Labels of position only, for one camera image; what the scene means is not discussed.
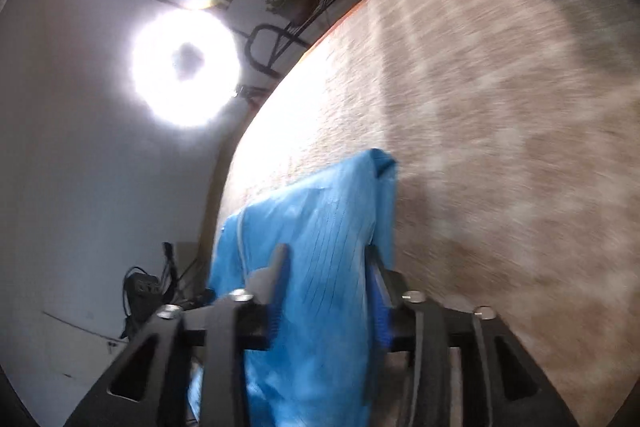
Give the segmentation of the blue striped work garment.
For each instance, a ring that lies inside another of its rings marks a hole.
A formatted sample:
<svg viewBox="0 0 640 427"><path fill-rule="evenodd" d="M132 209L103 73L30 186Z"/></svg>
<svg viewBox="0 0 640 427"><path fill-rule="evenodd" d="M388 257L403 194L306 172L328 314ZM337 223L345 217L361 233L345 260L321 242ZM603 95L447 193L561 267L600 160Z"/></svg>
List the blue striped work garment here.
<svg viewBox="0 0 640 427"><path fill-rule="evenodd" d="M396 162L372 148L252 202L224 221L208 285L218 296L290 248L271 348L245 355L253 426L365 426L375 387L366 248L393 255Z"/></svg>

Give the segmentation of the beige checked bed cover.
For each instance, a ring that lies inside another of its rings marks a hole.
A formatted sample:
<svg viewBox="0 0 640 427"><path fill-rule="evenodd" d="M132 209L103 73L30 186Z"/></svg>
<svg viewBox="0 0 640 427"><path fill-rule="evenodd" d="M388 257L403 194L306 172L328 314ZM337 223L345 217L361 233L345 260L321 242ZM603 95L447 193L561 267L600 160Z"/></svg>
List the beige checked bed cover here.
<svg viewBox="0 0 640 427"><path fill-rule="evenodd" d="M360 1L257 113L220 215L372 147L398 270L493 307L606 425L639 376L639 1Z"/></svg>

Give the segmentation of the black metal chair frame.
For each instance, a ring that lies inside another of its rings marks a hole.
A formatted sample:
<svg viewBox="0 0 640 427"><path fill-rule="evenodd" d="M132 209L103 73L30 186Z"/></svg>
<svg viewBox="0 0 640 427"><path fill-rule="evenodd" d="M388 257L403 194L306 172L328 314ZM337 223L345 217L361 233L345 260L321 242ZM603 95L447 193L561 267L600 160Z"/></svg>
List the black metal chair frame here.
<svg viewBox="0 0 640 427"><path fill-rule="evenodd" d="M262 32L271 32L276 36L274 38L271 51L269 52L269 57L267 62L262 63L254 57L253 54L253 46L256 39ZM279 58L285 54L292 44L296 44L296 46L300 46L304 50L309 50L311 48L311 44L306 40L302 39L295 32L289 31L285 28L271 25L271 24L259 24L254 27L252 32L246 37L245 46L244 46L244 57L250 67L256 72L260 72L262 75L269 77L274 81L281 81L284 76L273 68L273 65L279 61Z"/></svg>

